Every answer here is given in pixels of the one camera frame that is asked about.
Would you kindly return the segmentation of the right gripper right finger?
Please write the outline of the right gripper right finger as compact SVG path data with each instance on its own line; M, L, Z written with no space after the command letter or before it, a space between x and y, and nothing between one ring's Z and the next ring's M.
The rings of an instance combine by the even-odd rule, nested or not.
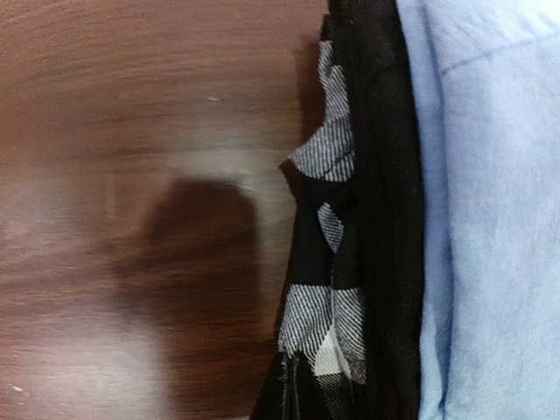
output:
M295 353L292 363L290 418L297 420L331 418L311 365L302 353Z

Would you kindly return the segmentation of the light blue shirt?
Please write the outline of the light blue shirt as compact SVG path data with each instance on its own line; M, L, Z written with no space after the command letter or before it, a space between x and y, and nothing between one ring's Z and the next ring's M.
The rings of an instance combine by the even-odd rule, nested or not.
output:
M425 193L422 419L559 416L559 4L401 1Z

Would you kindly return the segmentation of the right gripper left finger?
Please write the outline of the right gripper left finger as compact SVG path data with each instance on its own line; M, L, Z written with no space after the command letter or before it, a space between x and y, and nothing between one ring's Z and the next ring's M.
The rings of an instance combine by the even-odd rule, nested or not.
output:
M291 359L276 353L266 374L249 420L289 420L291 418Z

